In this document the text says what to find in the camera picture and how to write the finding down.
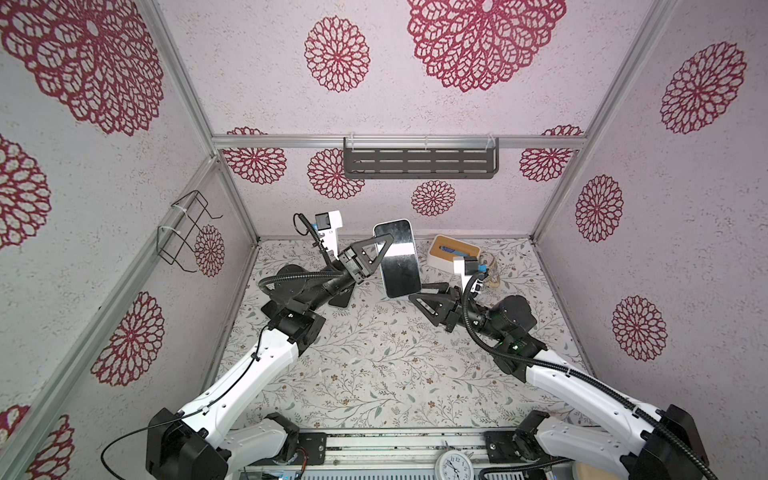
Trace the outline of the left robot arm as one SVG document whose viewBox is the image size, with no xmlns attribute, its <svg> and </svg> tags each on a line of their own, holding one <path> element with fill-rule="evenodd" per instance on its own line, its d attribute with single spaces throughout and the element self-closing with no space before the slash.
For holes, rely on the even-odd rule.
<svg viewBox="0 0 768 480">
<path fill-rule="evenodd" d="M 289 462 L 299 428 L 280 414 L 236 429 L 262 390 L 312 345 L 325 319 L 319 307 L 372 276 L 394 243 L 383 234 L 351 244 L 320 271 L 288 264 L 259 280 L 269 301 L 255 345 L 215 383 L 180 410 L 159 410 L 143 427 L 145 469 L 155 479 L 232 479 L 243 468 Z"/>
</svg>

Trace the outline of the phone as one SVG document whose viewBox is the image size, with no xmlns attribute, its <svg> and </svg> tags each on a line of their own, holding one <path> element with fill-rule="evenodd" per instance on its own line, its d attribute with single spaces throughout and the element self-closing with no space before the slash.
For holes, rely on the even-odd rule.
<svg viewBox="0 0 768 480">
<path fill-rule="evenodd" d="M 380 263 L 387 297 L 395 299 L 419 292 L 422 282 L 411 222 L 405 218 L 382 222 L 373 227 L 373 234 L 390 234 L 393 238 Z"/>
</svg>

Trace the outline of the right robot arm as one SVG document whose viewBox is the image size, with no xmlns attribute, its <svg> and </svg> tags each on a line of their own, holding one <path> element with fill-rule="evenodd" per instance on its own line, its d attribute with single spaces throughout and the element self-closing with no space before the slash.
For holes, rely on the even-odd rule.
<svg viewBox="0 0 768 480">
<path fill-rule="evenodd" d="M 433 325 L 448 331 L 464 327 L 504 374 L 544 390 L 595 423 L 572 426 L 534 411 L 514 430 L 514 459 L 535 467 L 572 461 L 619 479 L 715 478 L 687 411 L 641 402 L 576 368 L 532 336 L 537 321 L 524 297 L 510 295 L 492 307 L 478 303 L 483 277 L 476 273 L 463 287 L 432 284 L 409 299 Z"/>
</svg>

